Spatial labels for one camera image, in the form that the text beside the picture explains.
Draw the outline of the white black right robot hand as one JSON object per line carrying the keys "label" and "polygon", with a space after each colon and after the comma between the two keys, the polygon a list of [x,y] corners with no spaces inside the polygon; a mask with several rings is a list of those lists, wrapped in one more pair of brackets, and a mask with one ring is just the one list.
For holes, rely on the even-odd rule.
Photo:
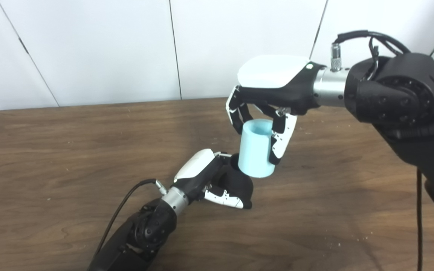
{"label": "white black right robot hand", "polygon": [[226,101],[227,115],[238,134],[252,120],[248,104],[272,118],[271,164],[278,165],[284,156],[297,117],[319,107],[314,84],[321,68],[305,57],[262,55],[239,69],[238,84]]}

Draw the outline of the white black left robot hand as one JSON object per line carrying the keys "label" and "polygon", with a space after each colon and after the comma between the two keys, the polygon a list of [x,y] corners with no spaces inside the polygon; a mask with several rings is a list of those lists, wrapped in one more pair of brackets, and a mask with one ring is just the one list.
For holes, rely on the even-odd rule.
{"label": "white black left robot hand", "polygon": [[238,161],[238,153],[198,151],[177,172],[163,200],[176,214],[202,199],[222,206],[251,209],[253,182],[240,170]]}

